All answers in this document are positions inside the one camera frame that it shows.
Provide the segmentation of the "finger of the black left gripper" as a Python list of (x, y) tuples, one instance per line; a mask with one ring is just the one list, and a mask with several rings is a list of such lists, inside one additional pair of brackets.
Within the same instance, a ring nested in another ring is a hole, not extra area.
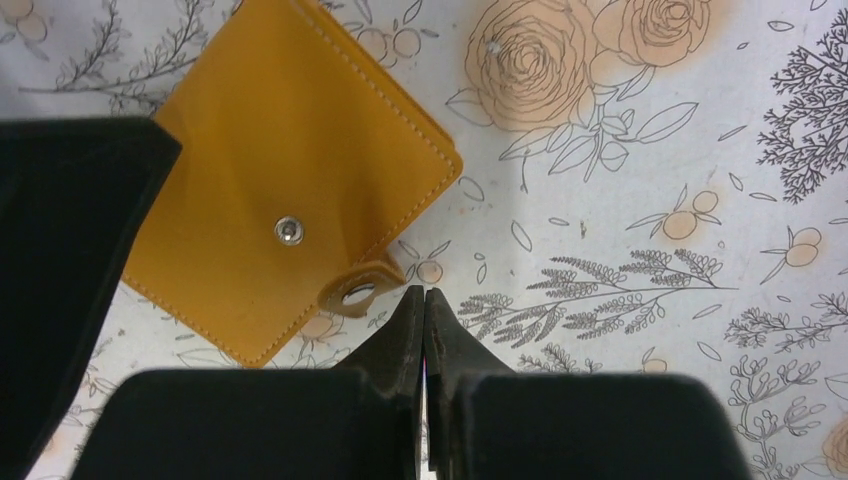
[(1, 125), (1, 475), (77, 394), (137, 232), (181, 150), (145, 117)]

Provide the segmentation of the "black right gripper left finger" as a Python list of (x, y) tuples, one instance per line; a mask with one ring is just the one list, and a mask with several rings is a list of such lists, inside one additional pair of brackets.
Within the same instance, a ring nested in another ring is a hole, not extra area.
[(372, 429), (382, 443), (377, 465), (389, 470), (379, 478), (421, 476), (423, 331), (424, 288), (412, 286), (386, 323), (334, 366), (362, 373), (388, 414), (386, 427)]

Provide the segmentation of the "orange leather card holder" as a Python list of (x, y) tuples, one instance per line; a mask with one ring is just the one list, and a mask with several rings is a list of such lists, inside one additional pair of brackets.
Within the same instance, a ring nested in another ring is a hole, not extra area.
[(181, 152), (124, 279), (246, 367), (402, 286), (389, 245), (462, 171), (315, 1), (242, 3), (155, 120)]

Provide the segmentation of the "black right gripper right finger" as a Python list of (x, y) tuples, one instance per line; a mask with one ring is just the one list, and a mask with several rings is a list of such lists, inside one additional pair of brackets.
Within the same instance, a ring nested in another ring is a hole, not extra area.
[(426, 292), (423, 354), (426, 370), (429, 470), (450, 477), (449, 432), (451, 402), (465, 374), (511, 373), (457, 319), (444, 293)]

